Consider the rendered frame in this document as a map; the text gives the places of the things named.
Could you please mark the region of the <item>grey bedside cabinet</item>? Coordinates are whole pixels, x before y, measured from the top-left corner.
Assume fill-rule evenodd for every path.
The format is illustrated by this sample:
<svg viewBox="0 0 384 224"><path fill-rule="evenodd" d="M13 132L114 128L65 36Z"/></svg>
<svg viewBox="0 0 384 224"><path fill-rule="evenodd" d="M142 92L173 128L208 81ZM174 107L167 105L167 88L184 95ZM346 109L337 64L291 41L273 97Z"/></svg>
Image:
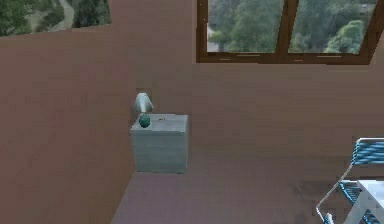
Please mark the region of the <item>grey bedside cabinet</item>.
<svg viewBox="0 0 384 224"><path fill-rule="evenodd" d="M185 173L189 155L187 115L150 114L143 128L136 120L130 129L137 172Z"/></svg>

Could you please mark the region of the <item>green table lamp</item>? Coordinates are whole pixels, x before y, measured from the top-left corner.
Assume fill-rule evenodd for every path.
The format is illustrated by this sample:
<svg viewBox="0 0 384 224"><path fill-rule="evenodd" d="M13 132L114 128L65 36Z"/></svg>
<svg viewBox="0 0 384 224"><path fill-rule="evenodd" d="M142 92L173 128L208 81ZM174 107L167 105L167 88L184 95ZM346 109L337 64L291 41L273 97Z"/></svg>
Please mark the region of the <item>green table lamp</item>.
<svg viewBox="0 0 384 224"><path fill-rule="evenodd" d="M154 106L148 94L145 92L138 93L134 102L134 107L136 111L140 113L138 117L140 126L142 128L149 127L151 119L148 113L154 109Z"/></svg>

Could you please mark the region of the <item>brown framed window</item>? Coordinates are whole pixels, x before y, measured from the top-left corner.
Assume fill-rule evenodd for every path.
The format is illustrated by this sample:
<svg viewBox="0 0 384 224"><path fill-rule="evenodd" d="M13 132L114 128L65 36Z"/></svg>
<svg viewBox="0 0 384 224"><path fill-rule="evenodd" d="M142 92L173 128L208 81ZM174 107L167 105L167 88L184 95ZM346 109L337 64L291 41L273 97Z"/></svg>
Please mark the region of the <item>brown framed window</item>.
<svg viewBox="0 0 384 224"><path fill-rule="evenodd" d="M198 63L368 65L384 0L196 0Z"/></svg>

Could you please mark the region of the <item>blue strapped folding chair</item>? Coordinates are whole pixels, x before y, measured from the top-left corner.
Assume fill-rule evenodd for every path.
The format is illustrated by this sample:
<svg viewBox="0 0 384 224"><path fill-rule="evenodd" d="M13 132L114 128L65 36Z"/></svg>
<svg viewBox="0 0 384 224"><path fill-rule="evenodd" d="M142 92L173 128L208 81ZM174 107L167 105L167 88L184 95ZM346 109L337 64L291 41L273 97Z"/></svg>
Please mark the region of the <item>blue strapped folding chair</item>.
<svg viewBox="0 0 384 224"><path fill-rule="evenodd" d="M347 169L315 207L322 224L336 224L320 206L337 187L352 205L343 224L384 224L384 180L346 178L353 167L370 164L384 165L384 137L362 137L355 142Z"/></svg>

